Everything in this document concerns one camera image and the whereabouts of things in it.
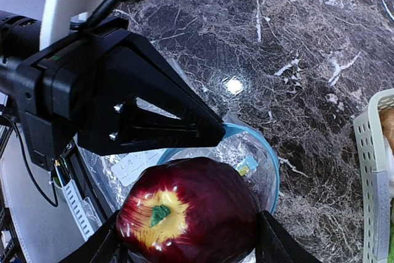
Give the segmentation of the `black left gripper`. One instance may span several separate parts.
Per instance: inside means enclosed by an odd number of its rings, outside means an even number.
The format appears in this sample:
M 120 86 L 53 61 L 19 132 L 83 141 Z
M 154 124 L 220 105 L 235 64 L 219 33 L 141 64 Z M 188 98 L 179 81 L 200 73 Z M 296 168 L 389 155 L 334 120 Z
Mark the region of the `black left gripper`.
M 223 139 L 222 120 L 128 24 L 108 18 L 40 50 L 40 21 L 1 19 L 1 92 L 13 101 L 6 114 L 22 125 L 35 165 L 51 170 L 77 133 L 78 145 L 100 156 Z

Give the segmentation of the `clear zip bag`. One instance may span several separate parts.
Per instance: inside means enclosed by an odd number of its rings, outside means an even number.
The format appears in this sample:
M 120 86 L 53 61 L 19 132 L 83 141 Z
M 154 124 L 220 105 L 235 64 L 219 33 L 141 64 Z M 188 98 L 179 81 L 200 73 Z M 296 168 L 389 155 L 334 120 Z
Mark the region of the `clear zip bag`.
M 241 262 L 257 246 L 258 214 L 278 201 L 278 158 L 232 114 L 211 148 L 80 154 L 109 191 L 115 232 L 137 262 Z

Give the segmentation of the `dark red apple toy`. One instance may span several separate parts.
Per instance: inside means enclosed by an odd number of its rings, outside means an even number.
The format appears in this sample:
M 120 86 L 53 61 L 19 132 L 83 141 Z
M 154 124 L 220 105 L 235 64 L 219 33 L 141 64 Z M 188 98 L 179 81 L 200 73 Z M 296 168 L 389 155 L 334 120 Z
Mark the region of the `dark red apple toy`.
M 229 164 L 185 158 L 139 175 L 116 232 L 147 262 L 240 262 L 257 246 L 259 211 Z

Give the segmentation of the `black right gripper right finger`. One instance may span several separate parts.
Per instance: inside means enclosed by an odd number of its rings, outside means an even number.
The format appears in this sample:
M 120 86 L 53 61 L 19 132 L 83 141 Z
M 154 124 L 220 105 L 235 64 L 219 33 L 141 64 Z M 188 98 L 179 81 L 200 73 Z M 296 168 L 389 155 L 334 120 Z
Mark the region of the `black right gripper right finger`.
M 256 262 L 320 263 L 320 260 L 301 247 L 268 211 L 260 212 L 258 221 Z

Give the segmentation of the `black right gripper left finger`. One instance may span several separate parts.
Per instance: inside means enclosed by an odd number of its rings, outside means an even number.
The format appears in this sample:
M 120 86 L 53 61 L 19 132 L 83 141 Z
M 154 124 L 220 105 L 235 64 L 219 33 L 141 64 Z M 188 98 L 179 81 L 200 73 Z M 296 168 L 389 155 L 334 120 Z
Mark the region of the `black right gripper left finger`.
M 82 246 L 59 261 L 59 263 L 110 262 L 121 243 L 116 232 L 118 213 L 119 210 L 115 211 Z

